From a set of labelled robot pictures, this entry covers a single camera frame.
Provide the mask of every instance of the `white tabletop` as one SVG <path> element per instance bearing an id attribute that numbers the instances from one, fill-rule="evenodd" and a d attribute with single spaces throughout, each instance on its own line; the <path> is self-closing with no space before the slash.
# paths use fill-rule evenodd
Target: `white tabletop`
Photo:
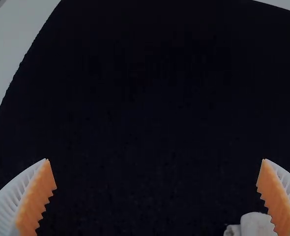
<path id="1" fill-rule="evenodd" d="M 6 0 L 0 7 L 0 104 L 25 53 L 60 0 Z"/>

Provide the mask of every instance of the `black carpet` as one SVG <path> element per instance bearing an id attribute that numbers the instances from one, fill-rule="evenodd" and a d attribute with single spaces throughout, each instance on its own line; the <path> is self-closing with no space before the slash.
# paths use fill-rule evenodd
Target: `black carpet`
<path id="1" fill-rule="evenodd" d="M 38 235 L 222 235 L 290 171 L 290 12 L 63 0 L 0 106 L 0 189 L 49 158 Z"/>

